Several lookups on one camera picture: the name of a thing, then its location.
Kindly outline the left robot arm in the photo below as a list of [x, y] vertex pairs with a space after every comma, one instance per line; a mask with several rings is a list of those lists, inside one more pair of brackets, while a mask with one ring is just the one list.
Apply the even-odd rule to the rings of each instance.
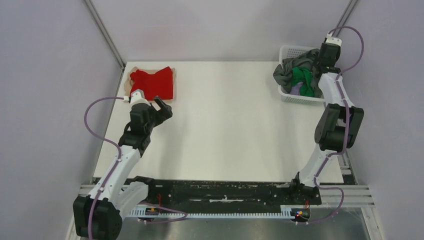
[[115, 240], [124, 219], [139, 202], [151, 204], [156, 200], [157, 190], [144, 182], [136, 181], [127, 189], [122, 189], [150, 144], [153, 129], [173, 116], [172, 107], [159, 96], [153, 100], [159, 109], [149, 101], [130, 97], [130, 121], [125, 125], [119, 141], [103, 138], [117, 151], [97, 184], [86, 196], [79, 195], [73, 202], [74, 226], [79, 237]]

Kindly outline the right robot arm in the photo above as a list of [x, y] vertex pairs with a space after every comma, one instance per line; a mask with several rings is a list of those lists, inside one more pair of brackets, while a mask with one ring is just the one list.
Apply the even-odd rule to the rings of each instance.
[[336, 67], [341, 54], [339, 43], [322, 43], [315, 61], [320, 71], [318, 86], [326, 103], [315, 128], [316, 146], [306, 166], [291, 180], [289, 199], [295, 204], [319, 194], [320, 175], [326, 165], [351, 148], [357, 138], [364, 110], [356, 107], [344, 88], [342, 71]]

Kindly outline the grey t shirt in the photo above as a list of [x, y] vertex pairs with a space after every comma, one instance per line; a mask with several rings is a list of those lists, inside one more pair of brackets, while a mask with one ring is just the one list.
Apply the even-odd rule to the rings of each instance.
[[285, 58], [282, 60], [282, 63], [279, 64], [274, 72], [273, 72], [273, 78], [276, 81], [278, 85], [283, 87], [283, 89], [290, 94], [290, 91], [292, 89], [291, 86], [291, 77], [292, 77], [292, 69], [294, 67], [306, 67], [308, 68], [312, 73], [312, 83], [311, 86], [314, 89], [315, 97], [312, 98], [321, 98], [322, 97], [322, 91], [320, 90], [318, 83], [320, 80], [319, 77], [319, 69], [316, 66], [315, 58], [319, 55], [320, 50], [315, 48], [312, 50], [309, 50], [298, 57], [292, 57], [292, 58]]

